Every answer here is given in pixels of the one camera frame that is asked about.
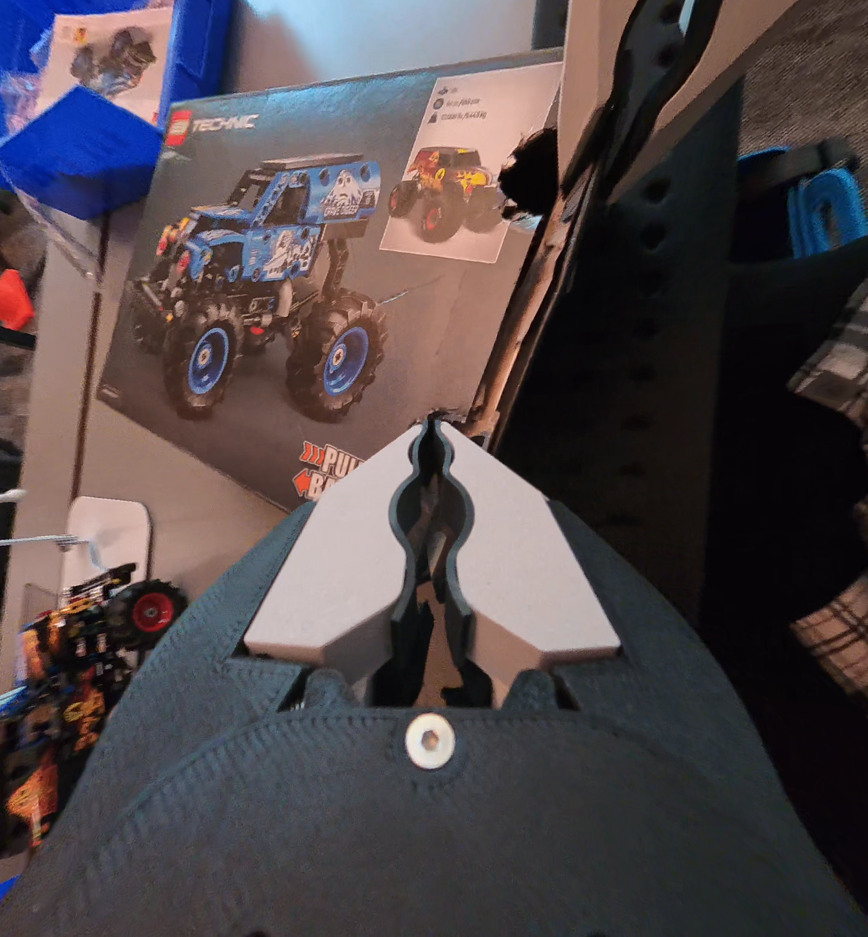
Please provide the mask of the flame-printed toy monster truck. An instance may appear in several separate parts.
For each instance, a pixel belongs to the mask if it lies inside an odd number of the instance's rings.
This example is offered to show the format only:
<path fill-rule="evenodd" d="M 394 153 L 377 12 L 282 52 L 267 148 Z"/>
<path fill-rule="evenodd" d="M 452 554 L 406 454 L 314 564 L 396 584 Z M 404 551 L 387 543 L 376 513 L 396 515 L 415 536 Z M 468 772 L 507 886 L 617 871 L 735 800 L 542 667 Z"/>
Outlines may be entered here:
<path fill-rule="evenodd" d="M 38 849 L 146 655 L 188 605 L 123 564 L 65 591 L 20 632 L 16 695 L 0 705 L 0 859 Z"/>

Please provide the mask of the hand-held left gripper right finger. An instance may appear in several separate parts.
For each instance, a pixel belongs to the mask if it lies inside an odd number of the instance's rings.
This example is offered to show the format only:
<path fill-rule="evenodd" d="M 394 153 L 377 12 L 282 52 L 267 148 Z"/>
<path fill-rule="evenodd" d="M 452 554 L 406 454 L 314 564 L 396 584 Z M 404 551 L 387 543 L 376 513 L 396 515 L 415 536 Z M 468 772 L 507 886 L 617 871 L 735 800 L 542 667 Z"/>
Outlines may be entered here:
<path fill-rule="evenodd" d="M 526 671 L 613 657 L 620 639 L 536 487 L 437 424 L 451 655 L 477 706 L 500 707 Z"/>

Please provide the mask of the white book stand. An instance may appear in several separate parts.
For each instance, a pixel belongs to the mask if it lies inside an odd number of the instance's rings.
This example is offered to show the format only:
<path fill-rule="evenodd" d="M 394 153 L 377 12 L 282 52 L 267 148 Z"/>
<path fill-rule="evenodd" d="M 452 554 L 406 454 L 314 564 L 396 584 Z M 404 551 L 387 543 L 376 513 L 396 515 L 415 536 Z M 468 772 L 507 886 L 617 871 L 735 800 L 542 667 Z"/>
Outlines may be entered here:
<path fill-rule="evenodd" d="M 65 531 L 46 535 L 0 538 L 0 548 L 51 545 L 61 553 L 58 587 L 65 592 L 107 571 L 129 566 L 130 582 L 150 573 L 152 525 L 144 505 L 112 498 L 75 498 Z"/>

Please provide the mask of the orange traffic cone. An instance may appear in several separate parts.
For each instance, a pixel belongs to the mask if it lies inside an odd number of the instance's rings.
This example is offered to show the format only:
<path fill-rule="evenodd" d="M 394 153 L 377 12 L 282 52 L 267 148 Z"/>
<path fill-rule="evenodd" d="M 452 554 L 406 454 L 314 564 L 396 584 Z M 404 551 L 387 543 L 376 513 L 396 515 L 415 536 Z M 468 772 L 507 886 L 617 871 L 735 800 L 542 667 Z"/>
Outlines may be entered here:
<path fill-rule="evenodd" d="M 8 268 L 0 275 L 0 325 L 20 332 L 34 317 L 32 300 L 17 270 Z"/>

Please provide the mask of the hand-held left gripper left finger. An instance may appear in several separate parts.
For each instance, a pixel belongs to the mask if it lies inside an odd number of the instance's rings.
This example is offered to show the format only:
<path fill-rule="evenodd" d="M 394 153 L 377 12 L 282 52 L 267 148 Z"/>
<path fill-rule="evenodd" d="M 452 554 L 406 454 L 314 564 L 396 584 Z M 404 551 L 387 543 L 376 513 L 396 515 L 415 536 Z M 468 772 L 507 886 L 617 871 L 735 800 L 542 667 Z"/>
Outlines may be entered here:
<path fill-rule="evenodd" d="M 367 680 L 379 706 L 424 683 L 426 424 L 410 428 L 313 505 L 243 642 L 256 654 Z"/>

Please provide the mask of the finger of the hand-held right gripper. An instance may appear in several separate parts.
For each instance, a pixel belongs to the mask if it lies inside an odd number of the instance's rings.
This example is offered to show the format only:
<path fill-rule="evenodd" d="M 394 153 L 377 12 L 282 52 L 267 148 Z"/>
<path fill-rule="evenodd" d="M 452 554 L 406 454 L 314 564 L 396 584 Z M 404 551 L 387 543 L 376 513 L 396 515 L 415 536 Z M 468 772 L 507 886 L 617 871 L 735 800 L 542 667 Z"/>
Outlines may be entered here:
<path fill-rule="evenodd" d="M 554 208 L 559 191 L 557 129 L 544 127 L 521 140 L 498 173 L 505 197 L 502 217 L 545 217 Z"/>
<path fill-rule="evenodd" d="M 589 173 L 617 198 L 745 75 L 793 1 L 568 3 L 557 118 L 560 188 Z"/>

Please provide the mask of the shiny clear plastic bag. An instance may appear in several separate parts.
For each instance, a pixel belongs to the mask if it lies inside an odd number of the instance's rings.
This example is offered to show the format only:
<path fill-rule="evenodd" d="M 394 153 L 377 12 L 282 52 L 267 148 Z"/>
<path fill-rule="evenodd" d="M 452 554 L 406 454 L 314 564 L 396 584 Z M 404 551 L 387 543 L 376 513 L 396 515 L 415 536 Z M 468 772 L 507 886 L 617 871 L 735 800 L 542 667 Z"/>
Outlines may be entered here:
<path fill-rule="evenodd" d="M 109 223 L 105 217 L 82 220 L 76 227 L 67 227 L 64 213 L 42 203 L 20 182 L 16 170 L 6 167 L 0 158 L 0 175 L 6 186 L 16 195 L 28 215 L 47 236 L 50 246 L 56 246 L 66 262 L 98 293 L 104 291 L 107 265 Z"/>

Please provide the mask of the blue strapped bag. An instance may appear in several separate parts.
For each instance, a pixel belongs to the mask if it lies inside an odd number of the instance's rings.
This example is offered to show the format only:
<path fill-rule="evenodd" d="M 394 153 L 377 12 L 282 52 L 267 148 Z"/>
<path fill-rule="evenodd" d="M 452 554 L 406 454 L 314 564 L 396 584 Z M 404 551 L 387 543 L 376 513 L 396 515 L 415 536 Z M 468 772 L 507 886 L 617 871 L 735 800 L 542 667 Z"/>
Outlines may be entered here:
<path fill-rule="evenodd" d="M 844 137 L 738 158 L 731 261 L 800 260 L 867 236 L 859 163 Z"/>

